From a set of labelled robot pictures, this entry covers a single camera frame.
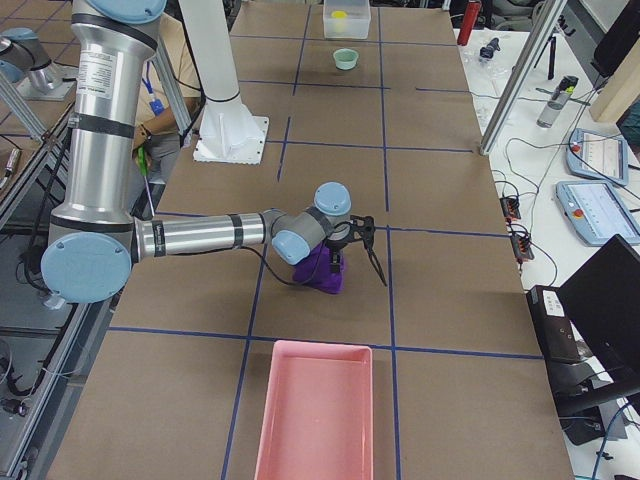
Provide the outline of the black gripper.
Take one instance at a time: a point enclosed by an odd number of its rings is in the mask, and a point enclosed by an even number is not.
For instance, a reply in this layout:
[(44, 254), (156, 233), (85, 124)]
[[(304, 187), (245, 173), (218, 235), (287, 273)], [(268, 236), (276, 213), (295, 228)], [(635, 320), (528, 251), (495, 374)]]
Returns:
[(327, 239), (327, 248), (330, 250), (330, 271), (342, 272), (342, 253), (350, 243), (361, 242), (367, 253), (369, 262), (383, 286), (388, 283), (384, 270), (374, 250), (375, 221), (372, 216), (351, 215), (346, 221), (342, 221), (334, 227), (333, 233)]

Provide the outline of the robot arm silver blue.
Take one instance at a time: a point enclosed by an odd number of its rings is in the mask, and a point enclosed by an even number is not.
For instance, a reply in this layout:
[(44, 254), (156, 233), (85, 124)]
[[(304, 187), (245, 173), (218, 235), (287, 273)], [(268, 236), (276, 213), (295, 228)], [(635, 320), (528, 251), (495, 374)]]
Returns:
[(64, 84), (63, 70), (27, 27), (1, 32), (1, 73), (12, 84), (28, 85), (38, 97), (50, 96)]
[(198, 255), (270, 244), (287, 263), (311, 254), (339, 273), (342, 250), (359, 242), (371, 250), (375, 224), (351, 211), (347, 188), (319, 186), (298, 215), (278, 209), (182, 220), (133, 218), (126, 207), (134, 120), (145, 64), (164, 53), (161, 1), (77, 1), (72, 29), (80, 42), (64, 201), (51, 214), (41, 259), (52, 294), (95, 303), (116, 294), (132, 265), (144, 258)]

